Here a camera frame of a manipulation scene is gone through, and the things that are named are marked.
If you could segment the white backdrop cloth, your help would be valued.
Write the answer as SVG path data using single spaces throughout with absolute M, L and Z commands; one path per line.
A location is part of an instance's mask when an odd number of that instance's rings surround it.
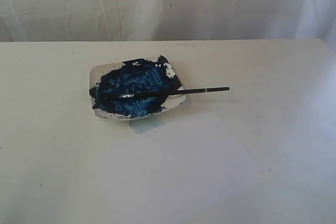
M 320 38 L 335 0 L 1 0 L 1 41 Z

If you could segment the black paintbrush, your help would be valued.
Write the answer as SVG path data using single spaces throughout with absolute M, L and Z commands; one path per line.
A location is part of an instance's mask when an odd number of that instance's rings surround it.
M 130 98 L 161 97 L 161 96 L 170 96 L 170 95 L 185 95 L 185 94 L 207 93 L 207 92 L 222 92 L 222 91 L 229 91 L 229 90 L 230 90 L 230 87 L 218 87 L 218 88 L 201 88 L 201 89 L 188 89 L 188 90 L 176 90 L 176 91 L 109 94 L 108 98 L 113 99 L 113 100 L 119 100 L 119 99 L 130 99 Z

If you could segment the white tray with blue paint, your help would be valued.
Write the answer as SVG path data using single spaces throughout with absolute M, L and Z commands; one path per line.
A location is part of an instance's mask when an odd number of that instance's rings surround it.
M 181 105 L 185 95 L 111 100 L 109 94 L 183 90 L 170 62 L 162 55 L 94 66 L 89 95 L 96 117 L 110 121 L 147 118 Z

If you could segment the white paper sheet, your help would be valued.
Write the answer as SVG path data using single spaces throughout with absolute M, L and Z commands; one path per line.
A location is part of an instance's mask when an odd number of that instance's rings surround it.
M 99 172 L 111 223 L 185 223 L 259 181 L 251 156 L 208 112 L 115 142 Z

